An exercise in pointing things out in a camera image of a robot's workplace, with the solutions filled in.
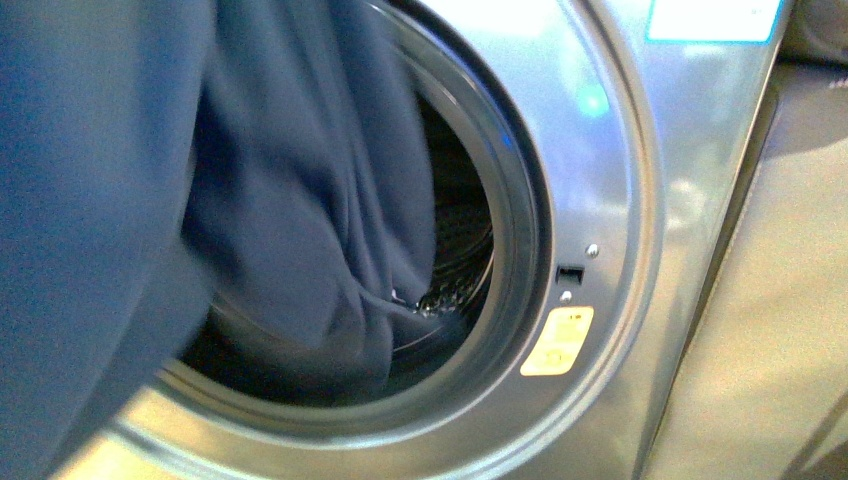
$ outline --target screw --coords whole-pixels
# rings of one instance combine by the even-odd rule
[[[586,256],[589,258],[598,258],[598,255],[601,253],[601,249],[598,248],[598,245],[593,243],[586,247]]]

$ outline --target clothing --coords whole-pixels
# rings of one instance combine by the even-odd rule
[[[55,469],[213,292],[293,395],[379,390],[430,328],[392,302],[430,282],[430,164],[364,3],[4,2],[0,96],[0,478]]]

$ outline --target front-loading washer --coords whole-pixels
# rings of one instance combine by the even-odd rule
[[[468,338],[385,398],[329,407],[184,356],[109,448],[144,478],[637,476],[789,10],[681,3],[375,4],[433,155],[455,145],[434,169],[470,166],[485,198],[483,255],[442,286],[474,300]]]

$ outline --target yellow label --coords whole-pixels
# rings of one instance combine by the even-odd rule
[[[542,335],[521,365],[525,377],[562,375],[571,370],[592,325],[592,307],[562,307],[551,310]]]

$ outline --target warning sticker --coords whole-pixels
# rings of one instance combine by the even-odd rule
[[[592,307],[562,307],[551,310],[542,335],[521,365],[525,377],[562,375],[571,370],[592,325]]]
[[[765,42],[782,0],[654,0],[651,40]]]

